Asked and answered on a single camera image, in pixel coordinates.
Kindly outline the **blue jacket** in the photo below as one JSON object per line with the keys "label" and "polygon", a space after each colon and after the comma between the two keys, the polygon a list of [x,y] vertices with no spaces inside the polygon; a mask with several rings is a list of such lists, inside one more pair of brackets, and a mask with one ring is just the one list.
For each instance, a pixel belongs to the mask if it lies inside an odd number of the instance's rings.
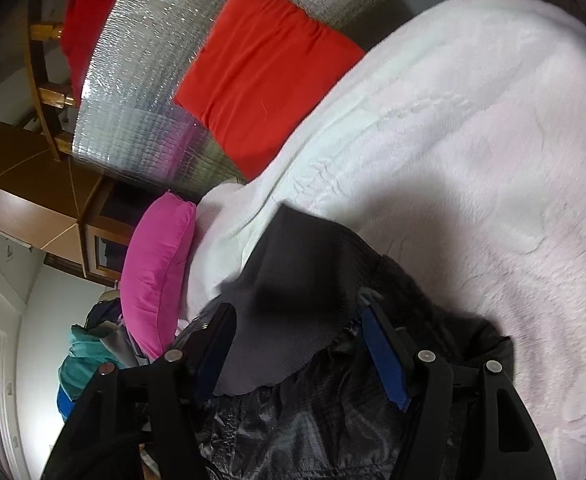
{"label": "blue jacket", "polygon": [[75,403],[70,399],[62,387],[57,391],[57,408],[63,422],[66,422],[73,411]]}

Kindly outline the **wooden cabinet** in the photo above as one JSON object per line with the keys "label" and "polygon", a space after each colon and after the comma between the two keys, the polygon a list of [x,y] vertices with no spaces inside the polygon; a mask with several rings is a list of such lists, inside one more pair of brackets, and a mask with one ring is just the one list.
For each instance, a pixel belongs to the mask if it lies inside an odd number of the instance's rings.
{"label": "wooden cabinet", "polygon": [[59,270],[115,284],[135,226],[160,195],[54,157],[43,133],[0,122],[0,232],[42,250]]}

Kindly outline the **pink pillow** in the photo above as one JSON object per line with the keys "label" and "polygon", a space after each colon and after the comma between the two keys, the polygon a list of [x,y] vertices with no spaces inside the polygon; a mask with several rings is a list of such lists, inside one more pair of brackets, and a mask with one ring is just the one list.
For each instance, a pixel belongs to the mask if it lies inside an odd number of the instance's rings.
{"label": "pink pillow", "polygon": [[124,322],[148,358],[162,356],[175,337],[197,207],[167,192],[133,232],[120,281]]}

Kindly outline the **black puffer jacket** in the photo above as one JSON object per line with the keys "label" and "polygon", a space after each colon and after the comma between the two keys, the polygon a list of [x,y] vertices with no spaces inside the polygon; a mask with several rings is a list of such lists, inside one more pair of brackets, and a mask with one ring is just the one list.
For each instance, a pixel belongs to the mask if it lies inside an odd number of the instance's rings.
{"label": "black puffer jacket", "polygon": [[394,479],[405,419],[361,335],[364,288],[418,348],[462,366],[495,359],[509,377],[513,344],[491,322],[436,306],[355,233],[283,206],[218,296],[238,327],[195,424],[208,478]]}

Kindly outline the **teal jacket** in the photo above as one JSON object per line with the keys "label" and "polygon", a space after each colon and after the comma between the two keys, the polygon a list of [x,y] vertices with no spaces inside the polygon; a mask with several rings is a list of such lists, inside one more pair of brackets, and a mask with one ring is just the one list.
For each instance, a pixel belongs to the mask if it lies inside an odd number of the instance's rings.
{"label": "teal jacket", "polygon": [[72,325],[69,332],[69,350],[58,368],[59,384],[69,399],[75,402],[83,393],[96,370],[106,363],[118,368],[124,365],[107,349],[102,339],[86,332],[84,327]]}

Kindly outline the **red cloth on railing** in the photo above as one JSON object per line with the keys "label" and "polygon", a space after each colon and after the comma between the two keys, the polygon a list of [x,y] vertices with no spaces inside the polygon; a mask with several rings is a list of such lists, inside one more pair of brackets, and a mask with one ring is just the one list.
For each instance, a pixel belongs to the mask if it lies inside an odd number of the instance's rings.
{"label": "red cloth on railing", "polygon": [[68,0],[60,38],[69,63],[74,101],[80,102],[85,77],[104,24],[116,0]]}

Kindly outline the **silver insulation foil panel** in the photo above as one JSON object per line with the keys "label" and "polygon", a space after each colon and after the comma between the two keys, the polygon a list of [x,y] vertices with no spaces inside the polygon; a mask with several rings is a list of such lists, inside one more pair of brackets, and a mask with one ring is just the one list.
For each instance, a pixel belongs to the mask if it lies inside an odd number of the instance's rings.
{"label": "silver insulation foil panel", "polygon": [[[355,38],[384,0],[291,0]],[[239,171],[174,102],[226,0],[116,0],[84,81],[75,158],[198,200]]]}

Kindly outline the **grey coat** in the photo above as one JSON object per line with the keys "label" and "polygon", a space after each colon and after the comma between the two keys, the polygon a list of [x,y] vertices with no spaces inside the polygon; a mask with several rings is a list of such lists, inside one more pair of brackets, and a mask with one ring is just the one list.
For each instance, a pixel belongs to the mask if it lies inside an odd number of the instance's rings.
{"label": "grey coat", "polygon": [[150,363],[124,323],[103,322],[96,328],[97,336],[124,368],[144,366]]}

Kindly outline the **white pink fleece blanket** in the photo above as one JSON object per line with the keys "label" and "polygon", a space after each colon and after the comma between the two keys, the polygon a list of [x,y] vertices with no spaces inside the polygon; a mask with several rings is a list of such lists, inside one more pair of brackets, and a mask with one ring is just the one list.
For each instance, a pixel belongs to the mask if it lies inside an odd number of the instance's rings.
{"label": "white pink fleece blanket", "polygon": [[281,203],[496,320],[556,475],[586,478],[586,25],[540,0],[447,0],[399,27],[258,178],[204,196],[184,320]]}

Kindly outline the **red pillow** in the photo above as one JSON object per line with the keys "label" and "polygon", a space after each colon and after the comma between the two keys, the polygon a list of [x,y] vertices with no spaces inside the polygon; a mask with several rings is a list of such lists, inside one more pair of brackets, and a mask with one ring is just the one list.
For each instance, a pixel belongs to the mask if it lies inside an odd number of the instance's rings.
{"label": "red pillow", "polygon": [[290,0],[227,0],[174,101],[253,180],[363,55]]}

